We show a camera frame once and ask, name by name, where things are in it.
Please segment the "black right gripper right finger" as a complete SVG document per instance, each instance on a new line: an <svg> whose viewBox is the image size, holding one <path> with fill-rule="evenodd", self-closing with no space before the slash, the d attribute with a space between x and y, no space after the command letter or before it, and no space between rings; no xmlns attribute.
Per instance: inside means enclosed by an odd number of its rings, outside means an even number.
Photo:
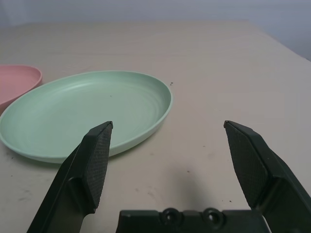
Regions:
<svg viewBox="0 0 311 233"><path fill-rule="evenodd" d="M232 163L249 207L273 233L309 233L311 198L288 165L257 132L225 121Z"/></svg>

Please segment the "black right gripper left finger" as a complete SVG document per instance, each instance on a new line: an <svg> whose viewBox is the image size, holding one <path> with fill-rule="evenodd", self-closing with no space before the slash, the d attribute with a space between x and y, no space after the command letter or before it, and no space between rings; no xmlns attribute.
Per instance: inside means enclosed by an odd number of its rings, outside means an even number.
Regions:
<svg viewBox="0 0 311 233"><path fill-rule="evenodd" d="M78 233L84 218L96 212L103 191L113 124L100 124L60 166L28 232Z"/></svg>

